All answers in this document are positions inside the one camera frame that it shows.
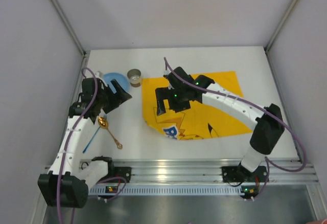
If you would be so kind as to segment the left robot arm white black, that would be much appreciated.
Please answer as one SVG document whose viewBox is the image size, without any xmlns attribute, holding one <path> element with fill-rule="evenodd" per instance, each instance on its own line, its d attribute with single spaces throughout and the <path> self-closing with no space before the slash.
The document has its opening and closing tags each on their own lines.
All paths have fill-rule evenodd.
<svg viewBox="0 0 327 224">
<path fill-rule="evenodd" d="M 99 119 L 131 99 L 116 79 L 85 78 L 78 100 L 68 111 L 67 128 L 48 173 L 38 178 L 38 187 L 48 206 L 83 208 L 89 190 L 114 177 L 117 169 L 105 156 L 103 142 L 96 140 Z"/>
</svg>

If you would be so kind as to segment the aluminium mounting rail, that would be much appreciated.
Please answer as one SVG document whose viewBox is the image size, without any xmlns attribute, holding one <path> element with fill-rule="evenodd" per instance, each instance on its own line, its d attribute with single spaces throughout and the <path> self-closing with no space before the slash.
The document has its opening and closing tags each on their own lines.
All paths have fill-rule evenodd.
<svg viewBox="0 0 327 224">
<path fill-rule="evenodd" d="M 238 160 L 115 160 L 118 167 L 131 167 L 133 184 L 221 184 L 221 167 L 236 166 Z M 269 183 L 277 185 L 316 184 L 314 166 L 307 164 L 300 172 L 285 172 L 270 166 Z"/>
</svg>

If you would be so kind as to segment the blue fork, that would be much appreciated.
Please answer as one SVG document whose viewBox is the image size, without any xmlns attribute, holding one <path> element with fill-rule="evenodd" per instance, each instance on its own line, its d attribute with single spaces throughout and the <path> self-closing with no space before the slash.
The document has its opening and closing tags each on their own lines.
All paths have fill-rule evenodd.
<svg viewBox="0 0 327 224">
<path fill-rule="evenodd" d="M 86 145 L 86 147 L 84 148 L 82 153 L 86 153 L 86 151 L 90 147 L 90 144 L 93 142 L 94 138 L 96 137 L 99 129 L 100 128 L 105 128 L 106 122 L 107 122 L 107 116 L 106 115 L 103 116 L 103 117 L 98 117 L 98 128 L 96 129 L 94 135 L 91 137 L 90 141 L 88 142 L 88 144 Z"/>
</svg>

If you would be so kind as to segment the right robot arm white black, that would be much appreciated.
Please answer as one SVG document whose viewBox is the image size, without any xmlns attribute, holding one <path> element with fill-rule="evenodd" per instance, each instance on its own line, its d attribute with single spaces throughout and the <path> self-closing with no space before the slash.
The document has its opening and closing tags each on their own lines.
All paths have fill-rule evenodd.
<svg viewBox="0 0 327 224">
<path fill-rule="evenodd" d="M 166 113 L 165 100 L 176 113 L 190 109 L 190 102 L 197 101 L 229 114 L 253 131 L 247 152 L 230 176 L 233 182 L 241 183 L 254 178 L 260 163 L 271 154 L 285 131 L 281 109 L 275 104 L 256 106 L 205 75 L 193 78 L 180 66 L 164 77 L 169 85 L 155 90 L 157 115 Z"/>
</svg>

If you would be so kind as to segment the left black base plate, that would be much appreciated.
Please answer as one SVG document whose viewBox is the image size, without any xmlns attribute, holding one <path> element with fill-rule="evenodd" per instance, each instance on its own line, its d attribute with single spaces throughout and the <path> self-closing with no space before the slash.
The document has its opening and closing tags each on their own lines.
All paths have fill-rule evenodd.
<svg viewBox="0 0 327 224">
<path fill-rule="evenodd" d="M 109 176 L 110 177 L 122 177 L 126 180 L 126 182 L 130 182 L 131 180 L 131 167 L 117 167 L 114 166 L 114 168 L 111 170 Z"/>
</svg>

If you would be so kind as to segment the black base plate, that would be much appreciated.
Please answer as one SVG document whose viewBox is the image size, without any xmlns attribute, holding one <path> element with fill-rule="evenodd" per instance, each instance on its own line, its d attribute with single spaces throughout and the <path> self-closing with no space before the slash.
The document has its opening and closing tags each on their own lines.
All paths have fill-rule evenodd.
<svg viewBox="0 0 327 224">
<path fill-rule="evenodd" d="M 130 182 L 131 180 L 131 167 L 117 167 L 114 166 L 114 168 L 111 170 L 109 176 L 110 177 L 122 177 L 126 180 L 126 182 Z"/>
<path fill-rule="evenodd" d="M 258 166 L 254 172 L 250 172 L 241 165 L 221 167 L 224 183 L 255 183 L 256 179 L 263 183 L 268 175 L 265 166 Z"/>
</svg>

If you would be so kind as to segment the gold spoon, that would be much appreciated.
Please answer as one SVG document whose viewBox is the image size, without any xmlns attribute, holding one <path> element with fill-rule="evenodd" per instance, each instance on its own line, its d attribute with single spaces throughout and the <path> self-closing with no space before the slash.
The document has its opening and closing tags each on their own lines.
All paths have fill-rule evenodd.
<svg viewBox="0 0 327 224">
<path fill-rule="evenodd" d="M 115 142 L 116 144 L 116 147 L 119 149 L 119 150 L 122 150 L 123 149 L 123 145 L 118 141 L 118 139 L 112 134 L 112 132 L 109 130 L 109 122 L 108 120 L 105 118 L 105 117 L 98 117 L 98 124 L 99 126 L 108 131 L 108 133 L 110 134 L 110 136 L 112 137 L 113 141 Z"/>
</svg>

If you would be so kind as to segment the left frame post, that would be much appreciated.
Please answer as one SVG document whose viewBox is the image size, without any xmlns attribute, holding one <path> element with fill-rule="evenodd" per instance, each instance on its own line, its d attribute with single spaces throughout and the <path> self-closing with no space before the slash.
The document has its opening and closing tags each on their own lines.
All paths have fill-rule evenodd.
<svg viewBox="0 0 327 224">
<path fill-rule="evenodd" d="M 54 10 L 56 11 L 57 15 L 59 16 L 61 22 L 63 23 L 64 28 L 66 29 L 67 33 L 71 37 L 78 52 L 81 54 L 82 57 L 84 57 L 86 55 L 86 51 L 82 47 L 82 44 L 81 44 L 80 40 L 78 39 L 78 36 L 77 36 L 75 30 L 73 29 L 69 19 L 67 18 L 65 12 L 63 11 L 59 1 L 58 0 L 50 0 L 50 3 L 52 4 Z"/>
</svg>

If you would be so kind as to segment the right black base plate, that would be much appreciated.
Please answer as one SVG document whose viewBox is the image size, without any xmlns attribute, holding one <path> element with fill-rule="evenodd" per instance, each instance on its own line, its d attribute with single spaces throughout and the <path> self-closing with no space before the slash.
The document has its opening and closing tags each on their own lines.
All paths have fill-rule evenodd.
<svg viewBox="0 0 327 224">
<path fill-rule="evenodd" d="M 221 167 L 224 183 L 255 183 L 256 179 L 263 183 L 268 175 L 265 166 L 258 166 L 254 172 L 250 172 L 241 165 Z"/>
</svg>

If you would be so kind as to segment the metal cup brown base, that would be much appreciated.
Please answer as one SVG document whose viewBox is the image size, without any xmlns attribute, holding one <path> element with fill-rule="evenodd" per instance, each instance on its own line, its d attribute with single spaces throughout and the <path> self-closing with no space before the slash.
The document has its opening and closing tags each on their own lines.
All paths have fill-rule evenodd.
<svg viewBox="0 0 327 224">
<path fill-rule="evenodd" d="M 142 84 L 142 73 L 139 69 L 130 69 L 127 78 L 132 87 L 139 87 Z"/>
</svg>

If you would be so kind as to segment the yellow Pikachu cloth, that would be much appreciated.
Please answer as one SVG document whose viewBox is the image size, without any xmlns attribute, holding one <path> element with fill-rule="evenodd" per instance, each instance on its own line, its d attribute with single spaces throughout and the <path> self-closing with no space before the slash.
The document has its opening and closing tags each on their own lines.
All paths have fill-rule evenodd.
<svg viewBox="0 0 327 224">
<path fill-rule="evenodd" d="M 170 139 L 198 140 L 227 137 L 251 133 L 245 124 L 229 114 L 211 106 L 191 101 L 191 108 L 181 112 L 169 109 L 164 101 L 166 113 L 157 115 L 155 89 L 166 87 L 167 79 L 144 78 L 142 82 L 143 118 L 156 132 Z"/>
</svg>

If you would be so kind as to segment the light blue plate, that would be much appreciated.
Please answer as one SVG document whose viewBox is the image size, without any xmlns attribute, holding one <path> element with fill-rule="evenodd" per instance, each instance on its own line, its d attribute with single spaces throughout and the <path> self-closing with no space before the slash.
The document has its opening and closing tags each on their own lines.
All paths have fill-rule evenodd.
<svg viewBox="0 0 327 224">
<path fill-rule="evenodd" d="M 113 93 L 116 93 L 115 87 L 112 85 L 111 80 L 115 79 L 122 89 L 126 92 L 129 92 L 130 83 L 128 79 L 121 73 L 106 73 L 103 76 L 103 80 L 109 85 Z"/>
</svg>

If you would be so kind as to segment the right frame post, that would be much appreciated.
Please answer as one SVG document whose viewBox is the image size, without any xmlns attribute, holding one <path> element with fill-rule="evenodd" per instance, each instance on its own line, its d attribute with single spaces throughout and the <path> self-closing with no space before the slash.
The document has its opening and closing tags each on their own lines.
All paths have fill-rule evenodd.
<svg viewBox="0 0 327 224">
<path fill-rule="evenodd" d="M 297 5 L 298 5 L 298 3 L 300 1 L 301 0 L 290 0 L 290 2 L 288 3 L 285 11 L 282 14 L 281 19 L 279 20 L 279 22 L 278 22 L 277 26 L 275 27 L 271 37 L 269 38 L 268 43 L 264 47 L 264 50 L 265 50 L 266 53 L 268 53 L 270 51 L 270 49 L 272 48 L 272 46 L 274 45 L 274 43 L 278 39 L 281 31 L 286 26 L 287 21 L 291 17 L 292 13 L 294 12 L 295 8 L 297 7 Z"/>
</svg>

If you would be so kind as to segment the frame post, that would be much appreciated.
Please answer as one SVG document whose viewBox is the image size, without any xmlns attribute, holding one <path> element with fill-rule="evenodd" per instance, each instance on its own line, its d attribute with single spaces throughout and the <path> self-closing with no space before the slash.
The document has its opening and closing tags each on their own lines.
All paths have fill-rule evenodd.
<svg viewBox="0 0 327 224">
<path fill-rule="evenodd" d="M 270 51 L 270 49 L 272 48 L 272 46 L 274 45 L 274 43 L 278 39 L 281 31 L 286 26 L 287 21 L 291 17 L 292 13 L 294 12 L 295 8 L 297 7 L 297 5 L 298 5 L 298 3 L 300 1 L 301 0 L 290 0 L 290 2 L 288 3 L 285 11 L 282 14 L 281 19 L 279 20 L 279 22 L 278 22 L 277 26 L 275 27 L 271 37 L 269 38 L 268 43 L 264 47 L 264 50 L 265 50 L 266 53 L 268 53 Z"/>
<path fill-rule="evenodd" d="M 69 19 L 67 18 L 65 12 L 63 11 L 59 1 L 58 0 L 50 0 L 50 3 L 52 4 L 54 10 L 56 11 L 57 15 L 59 16 L 61 22 L 63 23 L 64 28 L 66 29 L 67 33 L 71 37 L 78 52 L 81 54 L 82 57 L 84 57 L 86 55 L 86 51 L 82 47 L 82 44 L 81 44 L 80 40 L 78 39 L 78 36 L 77 36 L 75 30 L 73 29 Z"/>
</svg>

